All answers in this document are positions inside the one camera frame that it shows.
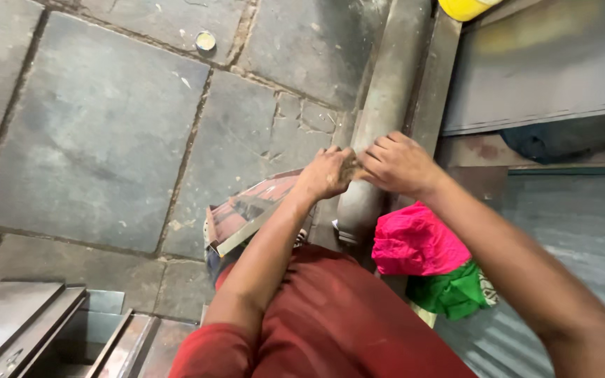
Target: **pink plastic bag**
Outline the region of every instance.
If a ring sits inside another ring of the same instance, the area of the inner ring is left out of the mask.
[[[469,258],[466,245],[421,202],[377,220],[373,260],[381,274],[435,276]]]

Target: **green fabric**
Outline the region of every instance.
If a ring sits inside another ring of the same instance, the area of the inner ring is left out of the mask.
[[[480,287],[479,268],[472,260],[440,276],[410,276],[405,295],[421,308],[459,320],[489,308]]]

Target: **gray pipe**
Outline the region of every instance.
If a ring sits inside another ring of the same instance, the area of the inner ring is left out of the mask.
[[[401,130],[417,65],[431,18],[431,0],[393,0],[373,78],[352,147],[363,151],[391,131]],[[340,196],[340,239],[357,243],[369,235],[382,209],[384,193],[367,182],[352,182]]]

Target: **hand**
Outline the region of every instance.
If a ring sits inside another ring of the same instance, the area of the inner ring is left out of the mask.
[[[445,172],[417,142],[394,131],[358,155],[369,173],[361,178],[380,189],[420,198],[432,193]]]
[[[291,193],[316,203],[347,191],[356,167],[356,153],[338,146],[320,149],[300,174]]]

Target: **yellow bucket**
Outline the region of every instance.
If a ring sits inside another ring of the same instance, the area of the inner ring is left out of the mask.
[[[469,21],[501,0],[438,0],[442,9],[456,21]]]

